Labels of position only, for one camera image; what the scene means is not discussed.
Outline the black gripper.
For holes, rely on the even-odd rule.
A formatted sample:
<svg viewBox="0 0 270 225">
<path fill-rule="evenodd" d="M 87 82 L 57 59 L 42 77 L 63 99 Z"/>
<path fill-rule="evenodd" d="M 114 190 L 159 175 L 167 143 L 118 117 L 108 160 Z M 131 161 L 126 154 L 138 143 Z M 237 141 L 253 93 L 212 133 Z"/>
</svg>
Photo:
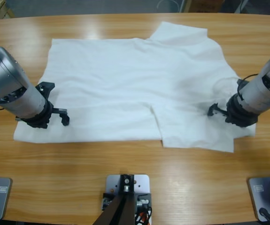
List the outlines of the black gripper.
<svg viewBox="0 0 270 225">
<path fill-rule="evenodd" d="M 225 122 L 245 128 L 258 122 L 258 114 L 246 111 L 238 101 L 238 94 L 234 94 L 227 102 L 227 112 L 217 111 L 218 103 L 213 104 L 207 112 L 207 116 L 220 113 L 226 116 Z"/>
<path fill-rule="evenodd" d="M 58 114 L 62 119 L 62 125 L 69 125 L 69 116 L 67 114 L 67 109 L 54 108 L 53 104 L 47 101 L 44 105 L 43 111 L 30 119 L 22 119 L 16 117 L 17 121 L 23 121 L 27 123 L 32 128 L 43 128 L 47 129 L 48 123 L 50 121 L 51 115 Z"/>
</svg>

